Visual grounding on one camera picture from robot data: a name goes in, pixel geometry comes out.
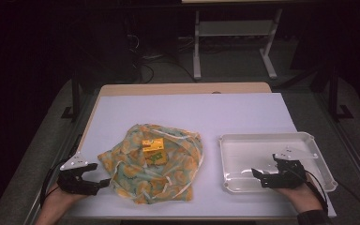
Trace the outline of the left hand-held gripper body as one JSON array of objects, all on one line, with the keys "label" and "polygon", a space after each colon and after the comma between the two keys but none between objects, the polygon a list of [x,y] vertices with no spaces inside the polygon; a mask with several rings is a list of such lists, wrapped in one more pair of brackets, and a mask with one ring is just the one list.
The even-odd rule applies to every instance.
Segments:
[{"label": "left hand-held gripper body", "polygon": [[81,152],[76,152],[59,169],[57,184],[67,193],[80,195],[97,195],[100,188],[98,182],[84,180],[76,176],[76,168],[84,167],[89,163]]}]

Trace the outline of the yellow small box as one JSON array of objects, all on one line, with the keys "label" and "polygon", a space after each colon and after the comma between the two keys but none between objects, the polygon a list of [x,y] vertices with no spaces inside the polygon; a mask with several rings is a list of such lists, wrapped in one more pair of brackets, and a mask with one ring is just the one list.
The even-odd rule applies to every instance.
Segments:
[{"label": "yellow small box", "polygon": [[142,141],[142,150],[144,152],[158,151],[164,148],[164,140],[162,138],[149,139]]}]

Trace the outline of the person's right hand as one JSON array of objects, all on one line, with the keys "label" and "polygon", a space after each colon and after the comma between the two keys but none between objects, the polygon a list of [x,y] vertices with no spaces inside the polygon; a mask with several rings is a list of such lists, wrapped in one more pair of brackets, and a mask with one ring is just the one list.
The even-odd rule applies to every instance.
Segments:
[{"label": "person's right hand", "polygon": [[276,188],[276,192],[284,195],[297,213],[323,209],[315,193],[306,184],[296,188]]}]

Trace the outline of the white table mat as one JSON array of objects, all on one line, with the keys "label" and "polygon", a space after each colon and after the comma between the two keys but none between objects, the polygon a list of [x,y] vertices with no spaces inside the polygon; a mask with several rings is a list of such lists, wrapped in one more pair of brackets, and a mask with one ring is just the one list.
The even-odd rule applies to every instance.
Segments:
[{"label": "white table mat", "polygon": [[157,124],[200,133],[204,159],[189,202],[136,204],[106,187],[76,203],[71,218],[280,219],[294,218],[275,191],[232,193],[224,184],[219,138],[226,134],[294,133],[281,94],[195,94],[102,97],[81,153],[90,162],[120,143],[136,124]]}]

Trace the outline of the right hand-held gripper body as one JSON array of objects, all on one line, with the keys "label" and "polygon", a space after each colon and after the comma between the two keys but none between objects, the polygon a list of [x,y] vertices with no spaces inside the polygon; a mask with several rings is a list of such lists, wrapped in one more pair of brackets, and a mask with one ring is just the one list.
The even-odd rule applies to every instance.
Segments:
[{"label": "right hand-held gripper body", "polygon": [[317,154],[302,151],[290,146],[274,153],[277,158],[286,161],[284,171],[271,173],[271,178],[260,181],[263,188],[297,188],[307,181],[306,170],[301,163],[302,159],[316,159]]}]

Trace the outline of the white metal stand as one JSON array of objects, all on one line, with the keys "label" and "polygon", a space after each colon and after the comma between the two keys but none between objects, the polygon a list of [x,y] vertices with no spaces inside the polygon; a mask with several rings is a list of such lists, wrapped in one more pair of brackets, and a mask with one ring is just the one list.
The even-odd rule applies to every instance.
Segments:
[{"label": "white metal stand", "polygon": [[194,23],[194,52],[193,52],[193,78],[202,78],[200,61],[200,38],[206,37],[267,37],[267,42],[260,49],[260,55],[270,79],[276,79],[269,53],[278,30],[283,9],[280,8],[272,20],[253,21],[201,21],[200,12],[195,13]]}]

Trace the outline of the white plastic tray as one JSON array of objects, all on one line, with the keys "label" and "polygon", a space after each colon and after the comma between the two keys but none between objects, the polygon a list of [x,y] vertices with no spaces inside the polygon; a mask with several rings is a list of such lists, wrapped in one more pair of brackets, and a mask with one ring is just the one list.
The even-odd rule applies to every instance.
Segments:
[{"label": "white plastic tray", "polygon": [[318,145],[306,132],[267,134],[226,134],[219,138],[223,186],[232,193],[265,192],[253,174],[279,173],[276,159],[299,160],[322,185],[325,192],[334,191],[338,183],[332,176]]}]

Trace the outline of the black metal frame post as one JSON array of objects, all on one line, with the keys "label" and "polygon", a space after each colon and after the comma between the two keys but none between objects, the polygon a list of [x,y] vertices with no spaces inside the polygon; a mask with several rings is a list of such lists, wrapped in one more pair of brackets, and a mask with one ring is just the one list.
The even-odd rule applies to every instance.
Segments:
[{"label": "black metal frame post", "polygon": [[328,112],[335,122],[340,119],[352,119],[353,115],[346,105],[338,104],[338,71],[335,66],[330,66]]},{"label": "black metal frame post", "polygon": [[81,109],[80,84],[77,79],[71,80],[71,99],[72,105],[64,109],[61,117],[64,119],[70,119],[74,122]]}]

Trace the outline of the person's left hand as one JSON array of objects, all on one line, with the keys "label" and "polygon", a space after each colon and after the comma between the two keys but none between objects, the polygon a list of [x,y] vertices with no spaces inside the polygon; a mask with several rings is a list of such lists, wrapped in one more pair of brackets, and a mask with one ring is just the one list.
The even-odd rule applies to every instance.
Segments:
[{"label": "person's left hand", "polygon": [[63,208],[63,215],[75,203],[86,198],[86,195],[71,194],[62,190],[57,184],[54,184],[49,190],[48,197],[44,203],[55,203]]}]

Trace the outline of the green orange patterned mesh bag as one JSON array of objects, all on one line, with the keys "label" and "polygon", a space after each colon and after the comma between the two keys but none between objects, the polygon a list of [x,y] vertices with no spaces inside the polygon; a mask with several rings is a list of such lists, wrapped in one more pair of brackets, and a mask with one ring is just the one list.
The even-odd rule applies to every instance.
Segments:
[{"label": "green orange patterned mesh bag", "polygon": [[[162,138],[164,148],[144,152],[142,141]],[[188,202],[192,183],[203,163],[199,133],[144,124],[131,127],[123,141],[97,156],[111,177],[110,187],[138,204]]]}]

